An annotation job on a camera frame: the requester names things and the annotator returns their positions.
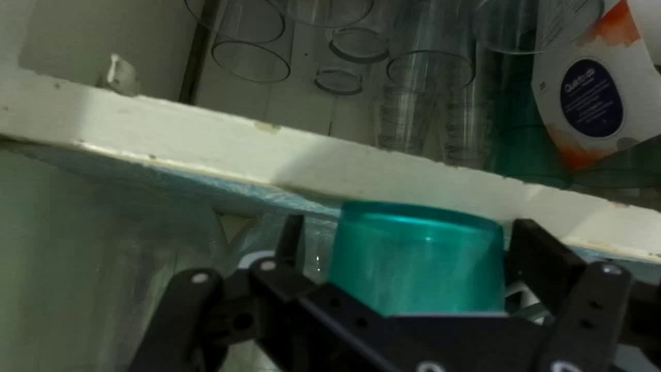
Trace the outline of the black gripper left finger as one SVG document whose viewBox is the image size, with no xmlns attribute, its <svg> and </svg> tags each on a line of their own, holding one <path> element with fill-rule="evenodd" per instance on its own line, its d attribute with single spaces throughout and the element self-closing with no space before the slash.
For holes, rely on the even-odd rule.
<svg viewBox="0 0 661 372">
<path fill-rule="evenodd" d="M 280 372 L 384 372 L 378 316 L 296 268 L 304 217 L 285 219 L 275 254 L 223 277 L 188 268 L 166 287 L 128 372 L 221 372 L 254 343 Z"/>
</svg>

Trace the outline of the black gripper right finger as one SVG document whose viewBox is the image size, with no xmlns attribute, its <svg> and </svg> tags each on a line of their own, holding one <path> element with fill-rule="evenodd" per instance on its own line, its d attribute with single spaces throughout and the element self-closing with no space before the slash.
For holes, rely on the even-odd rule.
<svg viewBox="0 0 661 372">
<path fill-rule="evenodd" d="M 587 262 L 532 219 L 517 219 L 506 252 L 508 280 L 521 280 L 554 316 L 539 372 L 620 372 L 620 345 L 661 368 L 661 294 L 616 260 Z"/>
</svg>

